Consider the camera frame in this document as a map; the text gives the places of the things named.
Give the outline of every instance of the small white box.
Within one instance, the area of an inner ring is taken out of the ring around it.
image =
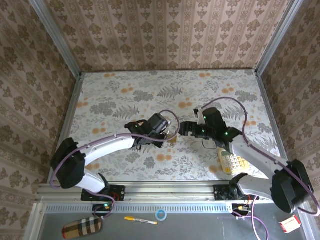
[[[279,224],[286,234],[291,233],[292,231],[300,228],[301,226],[301,222],[299,221],[296,215],[293,215],[285,221],[279,222]]]

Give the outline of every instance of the tape roll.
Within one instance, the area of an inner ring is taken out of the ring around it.
[[[159,210],[155,213],[155,218],[156,218],[158,221],[162,222],[162,221],[166,220],[166,218],[167,218],[167,213],[165,212],[165,210],[159,209]]]

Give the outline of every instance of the pen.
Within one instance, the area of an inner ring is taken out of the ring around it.
[[[154,224],[157,225],[157,221],[148,221],[148,220],[143,220],[139,218],[134,218],[133,216],[126,216],[124,217],[124,220],[129,220],[129,221],[134,221],[134,222],[140,222],[140,223],[146,223],[146,224]]]

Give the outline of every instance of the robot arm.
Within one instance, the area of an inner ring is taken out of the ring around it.
[[[296,207],[307,199],[309,194],[278,163],[289,168],[314,192],[307,171],[300,161],[287,162],[285,159],[264,150],[254,142],[245,141],[241,131],[233,127],[227,127],[221,113],[215,107],[203,111],[195,109],[194,113],[198,121],[182,122],[180,124],[180,135],[188,136],[191,133],[191,136],[196,138],[212,139],[217,147],[241,156],[268,177],[268,179],[261,179],[249,176],[246,173],[237,175],[225,188],[227,191],[225,195],[230,198],[228,200],[237,200],[244,195],[257,195],[272,199],[281,210],[292,213]],[[268,157],[275,159],[275,162],[270,161]]]
[[[95,176],[85,169],[85,166],[98,158],[123,149],[141,148],[143,145],[150,144],[161,148],[164,144],[163,142],[135,137],[132,134],[164,140],[167,137],[164,131],[169,125],[170,123],[160,113],[156,113],[148,121],[140,120],[126,124],[122,131],[116,133],[116,135],[120,135],[119,137],[105,137],[103,139],[107,140],[98,140],[96,144],[91,145],[91,143],[97,142],[93,140],[77,143],[72,138],[67,138],[54,154],[51,160],[51,167],[56,170],[62,160],[76,150],[78,145],[87,146],[69,157],[58,170],[56,177],[63,189],[79,187],[92,193],[108,194],[110,185],[104,176],[102,174],[99,174],[99,177]]]

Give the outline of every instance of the floral tablecloth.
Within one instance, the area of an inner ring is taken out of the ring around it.
[[[270,120],[253,70],[188,70],[84,73],[70,136],[76,141],[105,137],[131,121],[149,119],[169,109],[180,121],[197,121],[194,108],[214,98],[238,99],[248,111],[246,134],[263,148],[279,155]],[[214,103],[230,127],[241,129],[244,113],[237,103]],[[173,116],[170,132],[177,127]],[[213,141],[178,136],[177,143],[159,149],[143,146],[97,159],[87,168],[108,181],[230,180],[222,171]],[[265,178],[254,166],[249,174]]]

